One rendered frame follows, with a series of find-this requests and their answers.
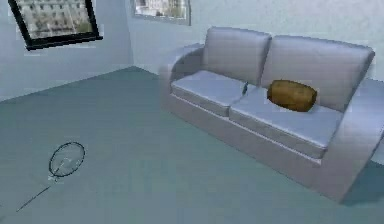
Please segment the grey two-seat sofa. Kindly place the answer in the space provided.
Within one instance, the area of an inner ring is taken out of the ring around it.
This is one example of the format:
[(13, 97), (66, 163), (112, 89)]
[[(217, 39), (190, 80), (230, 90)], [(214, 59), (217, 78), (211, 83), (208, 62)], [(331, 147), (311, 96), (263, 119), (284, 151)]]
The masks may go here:
[[(384, 81), (367, 77), (372, 48), (249, 29), (208, 29), (205, 40), (169, 52), (158, 70), (165, 110), (336, 201), (384, 188)], [(317, 91), (308, 112), (267, 99), (274, 80)], [(242, 95), (244, 84), (248, 90)]]

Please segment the brown oval cushion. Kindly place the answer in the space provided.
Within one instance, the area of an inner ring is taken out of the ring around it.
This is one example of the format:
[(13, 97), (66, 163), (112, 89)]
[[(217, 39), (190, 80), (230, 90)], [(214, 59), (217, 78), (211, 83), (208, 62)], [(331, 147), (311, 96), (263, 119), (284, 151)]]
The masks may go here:
[(308, 112), (316, 102), (317, 91), (290, 80), (274, 80), (267, 90), (272, 103), (296, 112)]

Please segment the grey framed window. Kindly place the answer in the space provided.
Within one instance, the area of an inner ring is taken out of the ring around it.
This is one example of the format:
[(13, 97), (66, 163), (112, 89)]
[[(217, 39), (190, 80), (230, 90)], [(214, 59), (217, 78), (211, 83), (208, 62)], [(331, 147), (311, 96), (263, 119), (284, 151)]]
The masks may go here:
[(190, 0), (130, 0), (130, 4), (134, 18), (191, 25)]

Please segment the black tennis racket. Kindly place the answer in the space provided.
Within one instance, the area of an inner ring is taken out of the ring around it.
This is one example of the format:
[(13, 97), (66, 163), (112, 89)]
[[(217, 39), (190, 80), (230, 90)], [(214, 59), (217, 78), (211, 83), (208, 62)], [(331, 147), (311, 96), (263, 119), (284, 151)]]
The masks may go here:
[(48, 185), (24, 202), (17, 209), (17, 212), (24, 209), (34, 199), (49, 190), (60, 179), (74, 174), (83, 164), (85, 156), (86, 148), (79, 142), (71, 141), (60, 145), (49, 158)]

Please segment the black framed window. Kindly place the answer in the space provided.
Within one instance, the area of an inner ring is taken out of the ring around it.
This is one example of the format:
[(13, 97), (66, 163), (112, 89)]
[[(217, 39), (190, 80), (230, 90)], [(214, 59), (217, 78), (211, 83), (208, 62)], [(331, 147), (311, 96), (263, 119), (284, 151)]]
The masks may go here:
[(102, 40), (92, 0), (8, 0), (28, 51)]

